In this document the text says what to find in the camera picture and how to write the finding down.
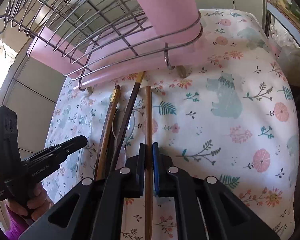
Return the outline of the person's left hand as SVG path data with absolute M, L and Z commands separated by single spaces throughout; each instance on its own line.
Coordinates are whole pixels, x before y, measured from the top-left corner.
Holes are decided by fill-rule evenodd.
M 42 183 L 36 184 L 32 193 L 32 198 L 27 202 L 27 207 L 32 211 L 31 218 L 36 221 L 50 208 L 47 192 L 43 188 Z M 20 216 L 27 216 L 28 211 L 18 202 L 8 199 L 6 201 L 9 209 Z

